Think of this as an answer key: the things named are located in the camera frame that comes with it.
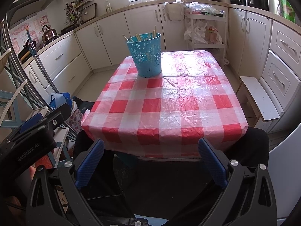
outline plastic tablecloth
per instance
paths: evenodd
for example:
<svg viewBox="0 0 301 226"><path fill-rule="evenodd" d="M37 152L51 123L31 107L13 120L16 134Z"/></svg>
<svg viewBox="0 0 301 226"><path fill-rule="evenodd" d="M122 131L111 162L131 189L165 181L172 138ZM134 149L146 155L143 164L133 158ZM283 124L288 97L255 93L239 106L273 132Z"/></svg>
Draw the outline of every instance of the plastic tablecloth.
<svg viewBox="0 0 301 226"><path fill-rule="evenodd" d="M248 124L211 53L162 53L162 73L137 74L132 57L120 64L85 117L83 129L106 149L156 158L198 157L206 137L225 151Z"/></svg>

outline red and white tablecloth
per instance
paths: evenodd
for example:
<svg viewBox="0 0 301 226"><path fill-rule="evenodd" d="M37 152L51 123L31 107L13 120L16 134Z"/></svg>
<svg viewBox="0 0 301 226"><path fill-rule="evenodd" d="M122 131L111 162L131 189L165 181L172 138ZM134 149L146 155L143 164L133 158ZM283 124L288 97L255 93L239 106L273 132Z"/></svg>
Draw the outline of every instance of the red and white tablecloth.
<svg viewBox="0 0 301 226"><path fill-rule="evenodd" d="M137 74L127 57L83 122L106 149L144 157L199 156L206 137L222 151L248 128L235 93L214 57L206 51L162 53L162 73Z"/></svg>

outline person's leg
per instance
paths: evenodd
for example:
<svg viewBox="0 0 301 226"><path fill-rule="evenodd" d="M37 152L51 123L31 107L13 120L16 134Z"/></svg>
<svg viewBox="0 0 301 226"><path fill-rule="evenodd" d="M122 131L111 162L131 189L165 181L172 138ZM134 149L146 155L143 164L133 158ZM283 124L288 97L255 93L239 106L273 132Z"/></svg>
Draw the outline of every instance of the person's leg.
<svg viewBox="0 0 301 226"><path fill-rule="evenodd" d="M238 140L225 155L229 160L235 159L243 166L257 167L268 164L269 141L265 131L249 127L246 134ZM184 209L182 209L164 226L198 226L213 207L222 189L213 180Z"/></svg>
<svg viewBox="0 0 301 226"><path fill-rule="evenodd" d="M79 153L87 151L92 144L93 140L85 131L81 131L76 138L73 160L76 160ZM81 193L97 216L134 218L116 181L113 158L113 151L104 151L88 185L81 189Z"/></svg>

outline kitchen counter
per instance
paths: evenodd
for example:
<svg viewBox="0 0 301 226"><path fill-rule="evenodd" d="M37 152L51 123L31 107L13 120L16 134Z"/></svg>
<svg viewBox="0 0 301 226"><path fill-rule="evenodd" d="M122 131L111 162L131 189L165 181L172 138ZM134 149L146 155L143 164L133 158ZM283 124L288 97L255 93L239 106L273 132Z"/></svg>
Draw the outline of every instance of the kitchen counter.
<svg viewBox="0 0 301 226"><path fill-rule="evenodd" d="M47 50L48 48L50 48L52 45L54 45L55 43L59 42L60 40L63 40L64 38L68 37L69 35L73 34L74 32L84 28L87 25L90 25L100 19L106 18L108 16L111 16L113 14L116 13L120 13L120 12L124 12L130 9L134 9L134 8L138 8L138 7L143 7L143 6L150 6L150 5L156 5L156 4L161 4L161 3L165 3L165 2L175 2L176 0L154 0L154 1L149 1L149 2L143 2L143 3L138 3L138 4L132 4L132 5L128 5L126 7L117 9L112 11L111 13L106 13L103 14L101 16L98 16L92 20L90 20L89 22L86 22L85 24L77 27L76 29L74 29L73 31L68 32L67 34L59 37L58 39L54 40L53 42L49 43L47 46L43 47L40 51L38 51L38 55L40 55L42 52L44 52L45 50ZM271 18L273 20L276 20L284 25L286 25L287 27L291 28L292 30L296 31L298 34L301 34L301 27L298 26L297 24L289 21L288 19L285 19L279 15L276 15L274 13L265 11L263 9L258 9L258 8L254 8L254 7L250 7L250 6L242 6L242 5L235 5L235 4L228 4L228 3L222 3L222 2L216 2L216 1L210 1L210 0L182 0L185 3L191 3L191 2L199 2L199 3L204 3L204 4L213 4L213 5L218 5L218 6L224 6L224 7L228 7L228 8L237 8L237 9L242 9L242 10L246 10L249 12L253 12L253 13L258 13L261 14L263 16L266 16L268 18ZM33 60L33 57L29 58L29 60L27 60L22 66L23 68L25 68L27 65L29 65L29 63Z"/></svg>

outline floral trash can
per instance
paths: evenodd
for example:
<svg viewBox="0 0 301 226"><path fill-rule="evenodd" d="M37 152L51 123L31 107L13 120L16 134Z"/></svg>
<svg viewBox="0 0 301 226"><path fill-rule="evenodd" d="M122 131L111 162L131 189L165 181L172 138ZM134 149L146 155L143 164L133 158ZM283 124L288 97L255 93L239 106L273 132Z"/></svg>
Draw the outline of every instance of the floral trash can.
<svg viewBox="0 0 301 226"><path fill-rule="evenodd" d="M141 77L153 77L161 73L161 34L148 39L148 33L141 34L142 41L136 36L131 37L134 41L126 40L126 44L134 60L138 75Z"/></svg>

